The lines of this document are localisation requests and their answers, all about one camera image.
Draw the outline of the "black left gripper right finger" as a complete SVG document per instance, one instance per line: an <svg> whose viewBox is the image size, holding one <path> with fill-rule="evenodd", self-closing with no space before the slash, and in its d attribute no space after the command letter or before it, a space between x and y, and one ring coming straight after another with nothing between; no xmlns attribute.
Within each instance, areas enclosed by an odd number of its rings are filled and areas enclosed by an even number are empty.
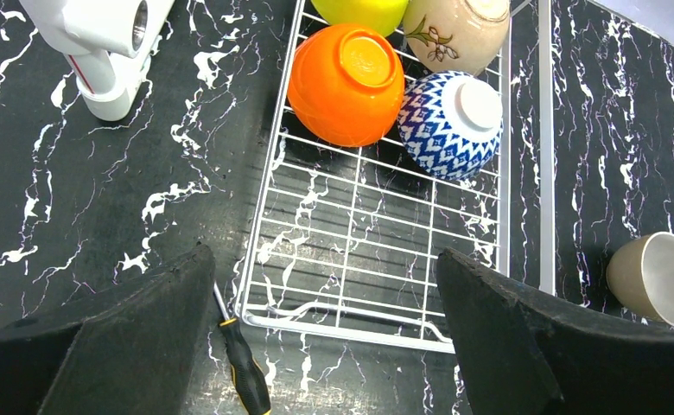
<svg viewBox="0 0 674 415"><path fill-rule="evenodd" d="M674 414L674 330L589 310L454 249L436 282L475 414Z"/></svg>

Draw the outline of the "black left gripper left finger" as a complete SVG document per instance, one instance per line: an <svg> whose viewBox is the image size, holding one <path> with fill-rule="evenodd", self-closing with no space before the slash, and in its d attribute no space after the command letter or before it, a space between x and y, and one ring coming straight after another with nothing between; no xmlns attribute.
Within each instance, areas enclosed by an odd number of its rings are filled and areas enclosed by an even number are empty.
<svg viewBox="0 0 674 415"><path fill-rule="evenodd" d="M0 328L0 414L176 414L215 260L197 245L142 276Z"/></svg>

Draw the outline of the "white striped bottom bowl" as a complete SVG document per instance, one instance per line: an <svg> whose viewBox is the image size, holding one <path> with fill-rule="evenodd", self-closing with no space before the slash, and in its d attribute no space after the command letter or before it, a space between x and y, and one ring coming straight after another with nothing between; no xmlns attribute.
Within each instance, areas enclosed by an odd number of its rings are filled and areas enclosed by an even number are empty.
<svg viewBox="0 0 674 415"><path fill-rule="evenodd" d="M610 259L606 279L632 313L674 327L674 233L651 233L623 245Z"/></svg>

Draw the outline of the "blue white patterned bowl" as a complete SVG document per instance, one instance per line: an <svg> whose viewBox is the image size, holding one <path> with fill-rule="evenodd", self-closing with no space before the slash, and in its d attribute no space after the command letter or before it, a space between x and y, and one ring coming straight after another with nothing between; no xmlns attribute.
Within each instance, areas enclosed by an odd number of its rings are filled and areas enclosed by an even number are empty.
<svg viewBox="0 0 674 415"><path fill-rule="evenodd" d="M467 180L499 149L501 97L469 73L432 73L407 86L397 128L404 148L426 173L445 181Z"/></svg>

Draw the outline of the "white ceramic bowl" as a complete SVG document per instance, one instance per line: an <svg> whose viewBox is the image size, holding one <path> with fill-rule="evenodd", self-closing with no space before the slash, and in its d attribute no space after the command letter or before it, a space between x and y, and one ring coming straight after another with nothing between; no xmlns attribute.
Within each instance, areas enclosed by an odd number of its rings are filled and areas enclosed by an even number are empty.
<svg viewBox="0 0 674 415"><path fill-rule="evenodd" d="M367 26L340 23L296 47L287 98L318 138L363 147L391 129L404 88L404 68L391 44Z"/></svg>

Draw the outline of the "beige ceramic bowl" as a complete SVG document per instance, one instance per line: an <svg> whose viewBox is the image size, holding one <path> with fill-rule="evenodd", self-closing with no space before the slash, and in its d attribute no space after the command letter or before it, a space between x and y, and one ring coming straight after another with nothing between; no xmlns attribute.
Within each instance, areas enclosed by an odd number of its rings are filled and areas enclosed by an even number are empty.
<svg viewBox="0 0 674 415"><path fill-rule="evenodd" d="M412 0L404 38L432 72L481 73L496 57L510 28L508 0Z"/></svg>

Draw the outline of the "yellow-green plastic bowl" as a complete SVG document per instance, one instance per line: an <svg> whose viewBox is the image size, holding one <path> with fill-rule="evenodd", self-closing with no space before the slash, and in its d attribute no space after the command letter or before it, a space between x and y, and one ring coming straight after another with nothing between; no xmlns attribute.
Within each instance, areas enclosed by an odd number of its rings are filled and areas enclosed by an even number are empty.
<svg viewBox="0 0 674 415"><path fill-rule="evenodd" d="M408 0L312 0L315 10L330 25L366 26L382 36L392 34L402 21Z"/></svg>

